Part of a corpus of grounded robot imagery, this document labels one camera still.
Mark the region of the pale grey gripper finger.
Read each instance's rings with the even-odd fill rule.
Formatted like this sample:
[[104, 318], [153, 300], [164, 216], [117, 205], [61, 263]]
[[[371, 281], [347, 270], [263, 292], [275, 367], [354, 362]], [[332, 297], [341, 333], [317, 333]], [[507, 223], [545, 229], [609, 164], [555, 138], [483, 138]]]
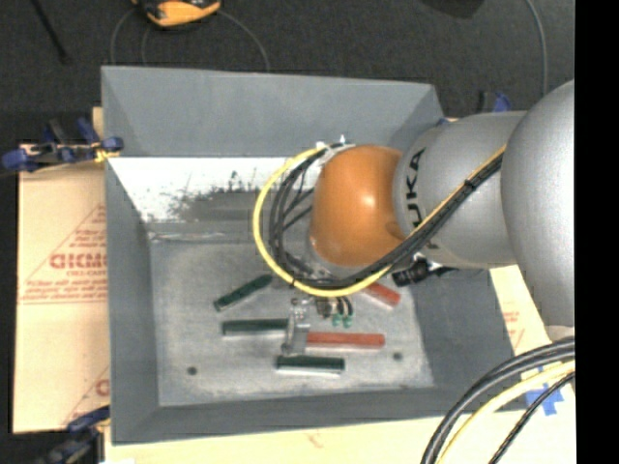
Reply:
[[306, 351], [310, 324], [290, 323], [286, 328], [281, 353], [284, 356], [300, 356]]
[[309, 311], [310, 299], [292, 298], [289, 310], [290, 328], [292, 330], [307, 328], [310, 324]]

